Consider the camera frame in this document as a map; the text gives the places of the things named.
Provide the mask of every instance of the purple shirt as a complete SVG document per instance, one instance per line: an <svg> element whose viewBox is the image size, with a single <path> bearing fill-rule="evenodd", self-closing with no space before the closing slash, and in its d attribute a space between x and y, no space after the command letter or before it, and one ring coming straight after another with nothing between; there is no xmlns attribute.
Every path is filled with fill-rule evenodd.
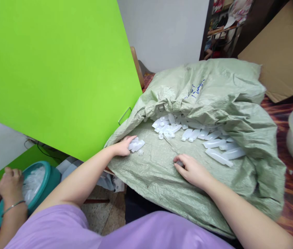
<svg viewBox="0 0 293 249"><path fill-rule="evenodd" d="M85 215L72 205L53 206L35 214L5 248L233 249L185 218L164 211L146 215L103 237L88 229Z"/></svg>

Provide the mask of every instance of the plastic bag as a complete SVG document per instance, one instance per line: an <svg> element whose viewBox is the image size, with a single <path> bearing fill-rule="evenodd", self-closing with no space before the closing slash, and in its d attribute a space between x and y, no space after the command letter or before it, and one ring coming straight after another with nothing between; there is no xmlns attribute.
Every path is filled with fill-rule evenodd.
<svg viewBox="0 0 293 249"><path fill-rule="evenodd" d="M126 135L138 135L145 141L143 156L114 157L108 167L147 200L234 238L210 197L174 168L173 158L186 153L256 208L278 218L284 203L286 167L277 156L277 126L259 105L265 92L259 74L259 65L237 59L210 59L157 73L130 117L105 145ZM232 160L234 166L229 168L205 154L203 140L160 140L151 126L153 121L143 122L158 111L182 112L204 125L226 123L223 128L246 156Z"/></svg>

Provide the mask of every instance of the teal plastic basin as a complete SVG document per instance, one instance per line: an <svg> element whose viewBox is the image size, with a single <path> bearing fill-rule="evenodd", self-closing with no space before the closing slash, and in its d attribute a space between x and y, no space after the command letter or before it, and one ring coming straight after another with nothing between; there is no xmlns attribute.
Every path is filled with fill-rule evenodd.
<svg viewBox="0 0 293 249"><path fill-rule="evenodd" d="M60 183L61 173L54 167L52 167L47 161L36 162L23 171L24 179L31 174L31 171L35 170L38 167L45 166L45 176L44 180L33 198L33 200L28 205L28 216L30 216L36 208L45 200L45 198L55 189L55 187ZM2 223L2 213L4 209L4 202L0 202L0 227Z"/></svg>

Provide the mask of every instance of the green panel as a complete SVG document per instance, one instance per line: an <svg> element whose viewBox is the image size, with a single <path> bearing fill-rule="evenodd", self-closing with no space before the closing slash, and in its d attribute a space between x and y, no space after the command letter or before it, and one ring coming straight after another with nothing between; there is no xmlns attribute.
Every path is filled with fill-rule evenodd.
<svg viewBox="0 0 293 249"><path fill-rule="evenodd" d="M67 155L62 152L45 150L42 147L40 149L48 155L60 158L62 161L67 158ZM10 168L18 168L20 170L25 170L31 164L38 161L47 161L53 167L56 167L60 163L58 159L51 158L41 153L40 150L37 148L37 145L34 145L7 166ZM4 172L4 169L0 170L0 179Z"/></svg>
<svg viewBox="0 0 293 249"><path fill-rule="evenodd" d="M0 0L0 122L80 160L142 94L116 0Z"/></svg>

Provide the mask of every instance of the bracelet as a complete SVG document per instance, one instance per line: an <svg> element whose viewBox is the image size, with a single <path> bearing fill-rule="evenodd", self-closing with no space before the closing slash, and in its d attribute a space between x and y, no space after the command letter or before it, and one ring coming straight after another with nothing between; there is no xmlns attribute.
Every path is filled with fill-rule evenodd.
<svg viewBox="0 0 293 249"><path fill-rule="evenodd" d="M21 201L15 203L14 205L12 205L11 207L9 207L6 211L3 212L3 214L1 215L1 217L3 217L4 214L7 213L10 209L12 209L14 206L17 206L18 204L23 203L23 202L25 202L25 201L24 200L21 200Z"/></svg>

